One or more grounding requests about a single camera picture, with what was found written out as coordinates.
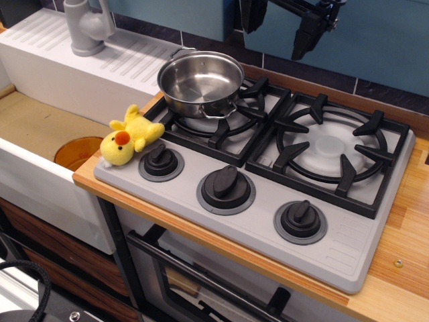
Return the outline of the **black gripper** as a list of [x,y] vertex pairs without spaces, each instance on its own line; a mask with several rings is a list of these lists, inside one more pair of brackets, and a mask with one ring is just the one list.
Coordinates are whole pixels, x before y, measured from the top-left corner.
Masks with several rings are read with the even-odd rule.
[[[332,32],[338,25],[338,14],[347,1],[319,1],[311,4],[307,1],[271,1],[301,17],[300,27],[296,31],[292,60],[301,60],[307,52],[313,51],[325,31]],[[263,23],[267,11],[268,0],[240,0],[241,25],[250,34]]]

